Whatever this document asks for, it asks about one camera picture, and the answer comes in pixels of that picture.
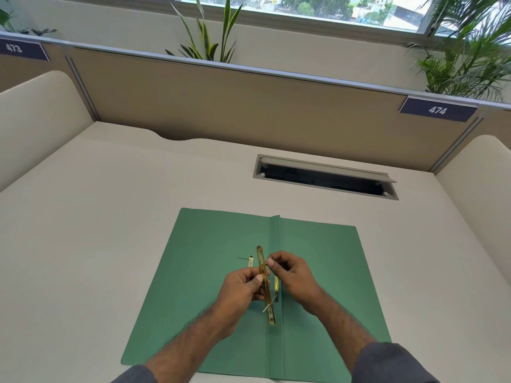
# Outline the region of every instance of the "gray sleeve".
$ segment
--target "gray sleeve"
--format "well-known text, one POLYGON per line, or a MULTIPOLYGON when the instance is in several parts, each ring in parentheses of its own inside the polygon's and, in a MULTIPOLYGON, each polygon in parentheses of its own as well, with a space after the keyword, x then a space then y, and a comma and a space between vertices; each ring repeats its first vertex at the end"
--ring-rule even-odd
POLYGON ((399 344, 372 343, 360 353, 352 383, 439 383, 399 344))
POLYGON ((146 366, 133 366, 119 375, 112 383, 158 383, 146 366))

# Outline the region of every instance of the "palm plant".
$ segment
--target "palm plant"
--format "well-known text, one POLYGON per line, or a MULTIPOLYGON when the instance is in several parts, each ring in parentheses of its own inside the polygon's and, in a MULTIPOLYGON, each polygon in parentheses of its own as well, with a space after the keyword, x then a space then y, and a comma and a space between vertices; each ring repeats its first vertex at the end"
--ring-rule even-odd
POLYGON ((426 91, 501 101, 502 82, 511 74, 511 0, 432 1, 435 25, 444 22, 453 32, 433 49, 405 45, 426 54, 417 61, 426 91))
MULTIPOLYGON (((188 24, 186 20, 184 19, 183 15, 176 9, 174 5, 172 5, 172 2, 170 3, 172 5, 172 8, 176 11, 177 15, 181 19, 181 22, 183 23, 184 27, 186 28, 188 32, 188 36, 190 39, 190 42, 188 43, 188 46, 182 45, 181 48, 178 50, 183 56, 185 57, 192 57, 194 59, 203 59, 203 60, 215 60, 215 53, 218 47, 218 43, 212 43, 209 40, 209 34, 208 29, 206 27, 206 22, 204 21, 204 9, 202 8, 202 5, 200 4, 199 0, 195 0, 197 2, 197 6, 199 8, 200 14, 202 16, 202 21, 197 19, 197 24, 199 24, 199 30, 201 33, 201 41, 202 41, 202 47, 204 48, 204 56, 201 54, 201 51, 199 48, 195 45, 192 33, 189 30, 188 24)), ((233 25, 238 18, 238 15, 240 14, 241 7, 243 4, 240 5, 240 7, 234 12, 234 14, 231 14, 230 9, 230 0, 225 1, 225 7, 224 7, 224 19, 223 19, 223 33, 222 33, 222 45, 220 47, 220 62, 221 63, 230 63, 231 59, 233 58, 234 51, 236 50, 234 48, 234 44, 236 44, 236 41, 233 43, 233 45, 230 47, 229 51, 226 51, 227 47, 227 38, 229 37, 229 33, 231 29, 233 28, 233 25)), ((172 52, 169 50, 165 50, 167 54, 174 56, 172 52)))

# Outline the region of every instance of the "desk number sign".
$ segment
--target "desk number sign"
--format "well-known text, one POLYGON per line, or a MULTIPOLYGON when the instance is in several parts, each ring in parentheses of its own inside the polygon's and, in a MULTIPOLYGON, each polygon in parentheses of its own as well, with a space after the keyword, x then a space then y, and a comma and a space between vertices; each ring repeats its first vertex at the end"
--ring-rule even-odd
POLYGON ((41 43, 21 40, 0 39, 0 54, 50 61, 41 43))
POLYGON ((477 106, 433 101, 409 96, 399 110, 400 113, 422 115, 451 121, 467 122, 477 110, 477 106))

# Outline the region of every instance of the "white desk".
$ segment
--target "white desk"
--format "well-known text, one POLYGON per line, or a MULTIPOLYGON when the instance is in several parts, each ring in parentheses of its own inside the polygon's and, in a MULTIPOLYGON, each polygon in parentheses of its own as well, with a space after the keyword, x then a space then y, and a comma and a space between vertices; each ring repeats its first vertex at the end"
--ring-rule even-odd
POLYGON ((124 371, 181 207, 356 226, 393 340, 442 381, 509 379, 511 288, 432 174, 96 122, 0 193, 0 380, 124 371), (255 180, 258 153, 387 172, 399 201, 255 180))

